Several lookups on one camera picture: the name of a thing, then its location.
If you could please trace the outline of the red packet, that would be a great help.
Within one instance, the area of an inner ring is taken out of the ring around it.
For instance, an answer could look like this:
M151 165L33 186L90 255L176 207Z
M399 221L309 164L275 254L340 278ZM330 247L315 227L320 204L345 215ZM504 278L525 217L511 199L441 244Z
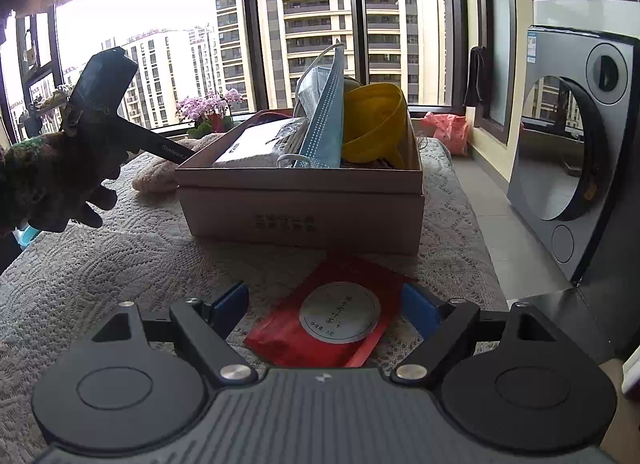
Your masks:
M254 326L245 345L282 368L359 368L400 313L409 279L355 256L331 256Z

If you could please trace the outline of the cotton swabs plastic bag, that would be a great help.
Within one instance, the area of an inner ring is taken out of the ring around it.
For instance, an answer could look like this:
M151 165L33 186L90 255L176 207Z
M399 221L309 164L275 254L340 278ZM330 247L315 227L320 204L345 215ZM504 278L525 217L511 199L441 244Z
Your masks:
M282 155L296 154L308 126L305 117L252 125L224 151L214 167L278 167Z

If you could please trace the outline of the blue face mask pack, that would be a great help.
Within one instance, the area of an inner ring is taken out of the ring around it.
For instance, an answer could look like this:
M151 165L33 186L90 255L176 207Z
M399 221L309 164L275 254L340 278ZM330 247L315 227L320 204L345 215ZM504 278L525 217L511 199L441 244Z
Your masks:
M278 158L279 167L341 167L344 129L345 44L336 42L315 57L299 77L293 116L303 112L306 132L296 153Z

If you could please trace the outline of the pink knitted cloth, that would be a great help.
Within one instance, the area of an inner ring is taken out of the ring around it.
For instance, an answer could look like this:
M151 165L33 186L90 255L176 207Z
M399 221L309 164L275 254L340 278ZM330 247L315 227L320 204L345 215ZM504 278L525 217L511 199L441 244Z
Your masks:
M202 138L182 138L178 144L186 146L194 152L201 151L221 138L221 134L208 134ZM176 164L157 158L148 166L140 169L131 181L131 187L142 194L165 194L175 192L178 188Z

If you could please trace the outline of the pink orchid plant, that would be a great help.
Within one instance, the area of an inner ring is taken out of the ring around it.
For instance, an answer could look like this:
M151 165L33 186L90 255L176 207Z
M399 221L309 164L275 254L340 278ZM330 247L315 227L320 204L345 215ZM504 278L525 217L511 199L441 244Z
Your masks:
M193 123L188 130L190 139L201 139L209 134L228 132L233 127L233 105L241 101L242 96L236 89L224 94L208 92L203 97L186 97L178 102L177 116L180 122Z

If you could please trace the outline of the brown cardboard box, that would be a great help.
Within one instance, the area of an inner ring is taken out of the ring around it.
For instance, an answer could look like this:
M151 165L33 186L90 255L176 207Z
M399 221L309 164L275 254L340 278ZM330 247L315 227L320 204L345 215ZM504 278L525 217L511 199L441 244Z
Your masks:
M258 122L252 116L176 168L178 197L199 238L414 255L421 239L423 170L416 136L406 170L218 167Z

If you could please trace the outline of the white lace tablecloth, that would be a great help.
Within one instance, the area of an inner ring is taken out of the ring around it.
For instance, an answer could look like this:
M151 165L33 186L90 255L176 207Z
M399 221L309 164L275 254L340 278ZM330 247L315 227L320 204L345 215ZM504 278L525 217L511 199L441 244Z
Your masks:
M494 265L446 148L419 143L425 210L418 254L378 256L443 299L506 308ZM118 202L99 229L70 224L43 233L1 277L1 458L32 462L44 449L32 417L32 388L62 352L120 302L164 310L185 297L215 299L236 282L250 289L250 310L230 345L248 355L245 337L324 258L322 250L197 239L174 194L132 187L156 164L143 154L112 182Z

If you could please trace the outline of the orange plastic bag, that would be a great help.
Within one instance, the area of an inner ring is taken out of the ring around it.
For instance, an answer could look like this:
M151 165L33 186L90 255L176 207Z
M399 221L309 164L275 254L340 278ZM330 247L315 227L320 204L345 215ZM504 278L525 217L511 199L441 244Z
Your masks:
M452 155L468 155L469 122L465 116L427 112L421 118L421 125Z

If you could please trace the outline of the dark grey washing machine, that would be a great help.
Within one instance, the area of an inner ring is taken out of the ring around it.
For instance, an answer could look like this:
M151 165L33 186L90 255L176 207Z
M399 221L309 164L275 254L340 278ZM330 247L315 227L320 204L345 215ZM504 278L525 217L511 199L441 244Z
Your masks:
M638 2L537 0L508 199L572 283L608 226L638 114Z

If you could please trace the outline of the black hanging cloth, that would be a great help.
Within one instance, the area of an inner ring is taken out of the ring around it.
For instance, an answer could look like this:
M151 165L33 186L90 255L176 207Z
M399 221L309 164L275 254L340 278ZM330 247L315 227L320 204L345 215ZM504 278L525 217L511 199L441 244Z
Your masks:
M484 46L475 46L470 49L464 104L468 108L476 108L487 104L490 96L491 60L489 52Z

